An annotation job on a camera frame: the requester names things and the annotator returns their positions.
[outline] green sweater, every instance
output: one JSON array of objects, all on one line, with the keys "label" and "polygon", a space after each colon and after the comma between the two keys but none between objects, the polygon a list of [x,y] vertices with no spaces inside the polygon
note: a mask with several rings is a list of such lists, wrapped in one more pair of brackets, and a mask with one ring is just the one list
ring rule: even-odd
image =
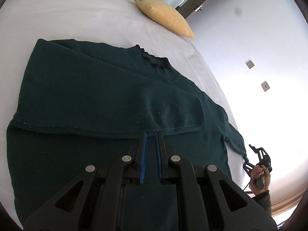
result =
[{"label": "green sweater", "polygon": [[124,230],[176,230],[174,185],[158,182],[154,138],[196,165],[216,164],[231,177],[224,142],[245,156],[242,136],[224,109],[167,58],[138,45],[39,39],[7,129],[15,208],[26,218],[87,165],[109,165],[140,131],[149,134],[144,184],[129,185]]}]

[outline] wall socket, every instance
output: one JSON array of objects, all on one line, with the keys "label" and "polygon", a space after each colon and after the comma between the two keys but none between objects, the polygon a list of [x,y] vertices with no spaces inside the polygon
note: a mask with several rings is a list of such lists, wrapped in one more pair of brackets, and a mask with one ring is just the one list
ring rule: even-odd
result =
[{"label": "wall socket", "polygon": [[254,67],[254,63],[251,60],[247,61],[246,65],[249,67],[249,69]]},{"label": "wall socket", "polygon": [[263,83],[261,84],[261,86],[262,86],[264,92],[266,92],[267,90],[270,89],[270,86],[269,86],[269,84],[267,83],[267,81],[263,82]]}]

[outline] person's arm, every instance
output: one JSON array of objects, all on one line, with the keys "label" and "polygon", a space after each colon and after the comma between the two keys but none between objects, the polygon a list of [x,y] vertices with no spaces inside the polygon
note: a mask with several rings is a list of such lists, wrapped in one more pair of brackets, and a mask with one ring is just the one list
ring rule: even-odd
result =
[{"label": "person's arm", "polygon": [[[259,190],[256,186],[255,179],[259,178],[261,175],[264,174],[264,188]],[[249,184],[249,188],[251,189],[252,193],[255,195],[253,199],[269,214],[272,215],[272,203],[270,200],[270,191],[269,191],[269,184],[270,184],[270,173],[268,169],[262,165],[255,166],[251,171],[251,177],[255,177]]]}]

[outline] silver screw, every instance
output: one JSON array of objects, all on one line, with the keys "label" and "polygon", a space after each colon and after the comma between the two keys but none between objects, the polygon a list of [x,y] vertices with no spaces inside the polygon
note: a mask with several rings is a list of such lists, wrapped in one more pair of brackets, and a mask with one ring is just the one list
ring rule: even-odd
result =
[{"label": "silver screw", "polygon": [[211,171],[211,172],[215,172],[217,170],[217,167],[213,164],[211,165],[208,165],[208,170]]},{"label": "silver screw", "polygon": [[131,157],[130,156],[123,156],[122,161],[126,161],[126,162],[131,161]]},{"label": "silver screw", "polygon": [[87,172],[93,172],[94,170],[95,170],[95,166],[93,166],[93,165],[89,165],[89,166],[86,167]]},{"label": "silver screw", "polygon": [[179,161],[179,160],[181,160],[181,157],[179,157],[179,156],[171,156],[171,160],[172,161]]}]

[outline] pillow on bed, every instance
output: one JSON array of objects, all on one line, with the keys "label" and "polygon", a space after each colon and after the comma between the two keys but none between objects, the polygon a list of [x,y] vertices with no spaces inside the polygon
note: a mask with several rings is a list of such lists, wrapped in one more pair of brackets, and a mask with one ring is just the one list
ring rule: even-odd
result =
[{"label": "pillow on bed", "polygon": [[161,0],[134,0],[138,8],[150,19],[166,29],[192,39],[195,36],[186,20],[168,3]]}]

